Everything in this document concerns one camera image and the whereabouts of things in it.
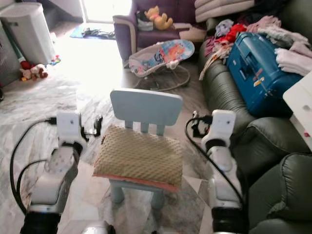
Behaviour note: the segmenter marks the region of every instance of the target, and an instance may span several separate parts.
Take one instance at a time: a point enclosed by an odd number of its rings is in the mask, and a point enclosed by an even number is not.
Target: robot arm
[[[209,180],[209,205],[212,209],[214,233],[248,233],[248,217],[241,185],[236,176],[237,163],[228,148],[235,113],[215,110],[211,117],[199,118],[197,113],[195,117],[197,120],[193,122],[192,129],[196,136],[203,136],[198,130],[199,119],[210,124],[209,132],[202,138],[200,151],[210,161],[213,172]]]
[[[59,148],[54,149],[35,184],[21,234],[57,233],[71,183],[78,173],[79,157],[87,146],[86,134],[99,136],[102,119],[98,117],[95,129],[85,133],[79,112],[57,114]]]

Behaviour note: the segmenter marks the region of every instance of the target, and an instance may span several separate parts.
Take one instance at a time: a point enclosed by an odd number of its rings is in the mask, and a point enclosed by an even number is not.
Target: purple armchair
[[[113,16],[115,35],[120,56],[128,60],[137,48],[145,48],[159,41],[179,39],[179,32],[173,28],[165,31],[138,31],[136,12],[158,6],[160,14],[166,13],[174,23],[195,23],[195,0],[132,0],[128,15]]]

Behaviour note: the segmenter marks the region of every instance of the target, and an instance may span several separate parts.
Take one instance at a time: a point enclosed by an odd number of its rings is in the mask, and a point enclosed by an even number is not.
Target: chair backrest
[[[195,0],[132,0],[139,11],[147,11],[156,5],[159,14],[166,13],[174,23],[196,23]]]
[[[157,135],[176,123],[183,104],[179,95],[140,89],[113,90],[111,101],[116,118],[124,120],[126,128],[140,122],[141,132],[146,133],[150,123],[156,124]]]

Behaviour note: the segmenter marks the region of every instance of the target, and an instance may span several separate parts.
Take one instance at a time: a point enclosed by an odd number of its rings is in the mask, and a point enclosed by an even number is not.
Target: tiled floor
[[[116,87],[133,87],[138,78],[129,69],[122,68],[116,41],[99,39],[72,39],[75,23],[63,22],[56,29],[56,48],[62,61],[49,68],[50,76],[36,82],[16,81],[4,88],[5,100],[0,103],[0,226],[1,233],[19,233],[23,215],[13,200],[9,186],[9,159],[21,133],[34,120],[55,115],[58,109],[78,109],[82,124],[91,128],[96,115],[102,114],[102,135],[115,119],[109,93]],[[149,234],[153,230],[172,228],[185,234],[211,232],[210,208],[206,204],[207,186],[200,178],[209,176],[205,162],[189,144],[184,125],[193,110],[208,111],[204,103],[197,66],[194,62],[182,64],[191,73],[191,82],[185,88],[170,93],[184,99],[177,124],[166,128],[165,135],[177,138],[183,147],[183,180],[180,192],[166,193],[161,211],[150,207],[151,193],[125,189],[125,200],[114,205],[110,200],[107,179],[92,177],[100,138],[91,139],[87,152],[81,157],[64,214],[59,224],[60,234],[77,234],[92,220],[106,220],[118,234]],[[160,84],[169,84],[165,77]],[[47,158],[57,145],[56,130],[39,125],[27,136],[17,152],[15,176],[29,161]],[[23,197],[32,187],[42,167],[34,166],[25,175]]]

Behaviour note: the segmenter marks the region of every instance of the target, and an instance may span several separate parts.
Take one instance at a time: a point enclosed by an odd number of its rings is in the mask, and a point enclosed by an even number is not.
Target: staircase
[[[83,22],[83,19],[73,17],[49,0],[24,0],[24,2],[40,2],[42,4],[43,13],[49,30],[54,28],[56,24],[62,20]]]

